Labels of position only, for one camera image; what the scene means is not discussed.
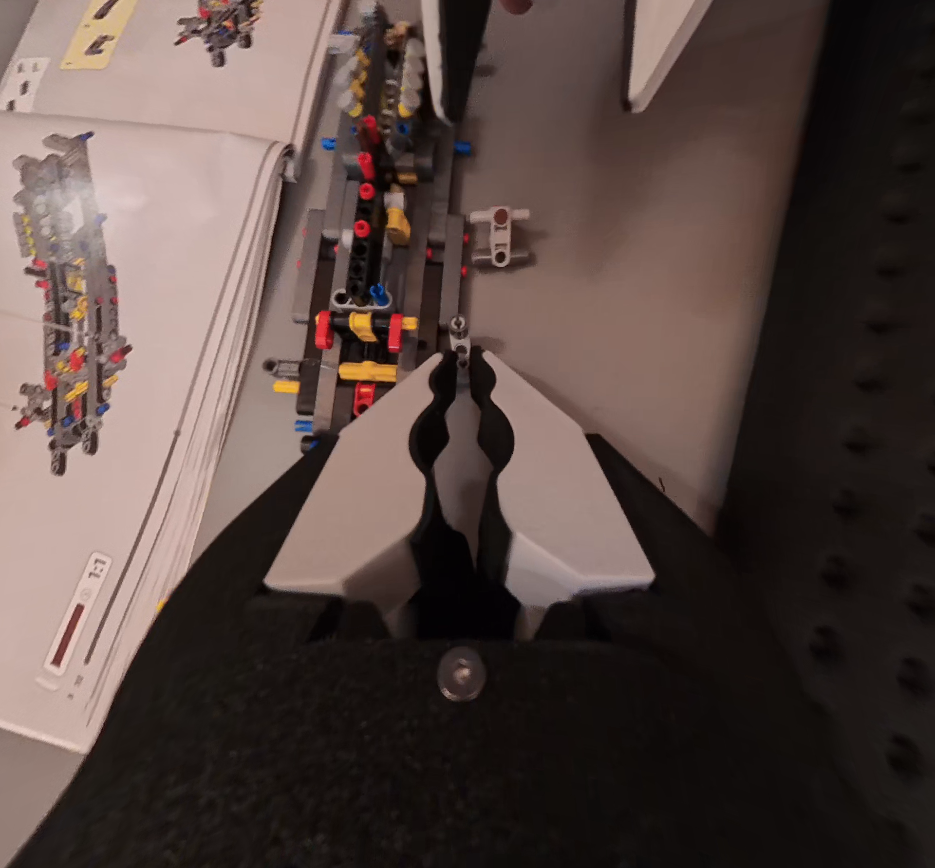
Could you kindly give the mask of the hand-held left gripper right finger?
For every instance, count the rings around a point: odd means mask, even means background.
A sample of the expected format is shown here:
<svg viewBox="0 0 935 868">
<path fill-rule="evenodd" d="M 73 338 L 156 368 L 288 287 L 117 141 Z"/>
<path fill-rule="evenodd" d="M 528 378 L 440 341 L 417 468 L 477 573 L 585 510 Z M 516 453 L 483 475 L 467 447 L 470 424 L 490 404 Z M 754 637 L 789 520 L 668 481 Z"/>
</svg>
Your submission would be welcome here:
<svg viewBox="0 0 935 868">
<path fill-rule="evenodd" d="M 477 442 L 490 464 L 476 572 L 489 637 L 525 640 L 555 605 L 650 591 L 656 574 L 585 431 L 473 348 Z"/>
</svg>

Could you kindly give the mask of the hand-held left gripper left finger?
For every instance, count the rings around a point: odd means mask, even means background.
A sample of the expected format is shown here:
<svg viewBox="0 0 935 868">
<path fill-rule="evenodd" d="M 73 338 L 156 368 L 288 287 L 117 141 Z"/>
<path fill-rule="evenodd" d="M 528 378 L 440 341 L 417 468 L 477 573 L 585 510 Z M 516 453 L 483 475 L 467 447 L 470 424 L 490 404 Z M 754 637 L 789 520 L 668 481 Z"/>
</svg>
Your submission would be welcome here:
<svg viewBox="0 0 935 868">
<path fill-rule="evenodd" d="M 264 578 L 272 591 L 337 596 L 418 626 L 457 613 L 457 533 L 435 465 L 450 441 L 453 352 L 437 353 L 334 436 L 335 444 Z"/>
</svg>

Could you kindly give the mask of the light grey lego connector assembly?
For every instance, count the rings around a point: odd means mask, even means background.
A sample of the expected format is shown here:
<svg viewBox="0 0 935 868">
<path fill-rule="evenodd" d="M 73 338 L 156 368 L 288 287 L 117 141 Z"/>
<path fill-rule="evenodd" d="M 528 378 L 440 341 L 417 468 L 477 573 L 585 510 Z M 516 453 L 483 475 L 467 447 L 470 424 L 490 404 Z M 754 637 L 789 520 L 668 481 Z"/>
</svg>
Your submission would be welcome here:
<svg viewBox="0 0 935 868">
<path fill-rule="evenodd" d="M 506 205 L 469 213 L 469 224 L 488 227 L 487 243 L 474 249 L 470 258 L 471 264 L 502 270 L 513 265 L 529 263 L 532 260 L 531 252 L 521 246 L 513 247 L 512 230 L 516 223 L 530 218 L 530 210 L 514 209 Z"/>
</svg>

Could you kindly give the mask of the lego technic car chassis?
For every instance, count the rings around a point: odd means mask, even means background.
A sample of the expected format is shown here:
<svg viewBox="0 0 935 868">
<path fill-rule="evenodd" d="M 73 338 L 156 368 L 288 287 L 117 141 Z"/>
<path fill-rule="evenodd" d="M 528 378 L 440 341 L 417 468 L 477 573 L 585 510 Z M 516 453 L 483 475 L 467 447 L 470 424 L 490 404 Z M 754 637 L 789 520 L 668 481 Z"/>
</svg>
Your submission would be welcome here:
<svg viewBox="0 0 935 868">
<path fill-rule="evenodd" d="M 328 195 L 310 209 L 292 320 L 298 359 L 268 359 L 274 392 L 296 402 L 303 454 L 360 418 L 448 341 L 467 278 L 466 220 L 451 209 L 454 165 L 472 153 L 438 117 L 419 22 L 361 0 L 330 51 L 340 115 Z"/>
</svg>

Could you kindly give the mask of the lego instruction booklet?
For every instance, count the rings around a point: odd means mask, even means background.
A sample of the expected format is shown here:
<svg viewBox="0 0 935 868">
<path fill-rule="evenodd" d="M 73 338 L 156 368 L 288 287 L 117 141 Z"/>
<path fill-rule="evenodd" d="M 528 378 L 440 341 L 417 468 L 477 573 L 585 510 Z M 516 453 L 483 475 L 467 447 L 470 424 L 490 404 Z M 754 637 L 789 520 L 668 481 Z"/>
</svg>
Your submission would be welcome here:
<svg viewBox="0 0 935 868">
<path fill-rule="evenodd" d="M 38 0 L 2 84 L 2 730 L 87 753 L 185 573 L 346 0 Z"/>
</svg>

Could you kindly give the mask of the black perforated board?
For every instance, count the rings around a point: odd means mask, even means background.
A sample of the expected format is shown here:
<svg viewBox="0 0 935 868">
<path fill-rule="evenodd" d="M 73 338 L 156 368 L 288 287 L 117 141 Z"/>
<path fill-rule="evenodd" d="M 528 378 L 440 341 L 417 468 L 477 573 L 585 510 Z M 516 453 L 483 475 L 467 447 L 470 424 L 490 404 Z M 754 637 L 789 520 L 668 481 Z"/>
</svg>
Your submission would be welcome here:
<svg viewBox="0 0 935 868">
<path fill-rule="evenodd" d="M 832 0 L 718 535 L 933 866 L 933 0 Z"/>
</svg>

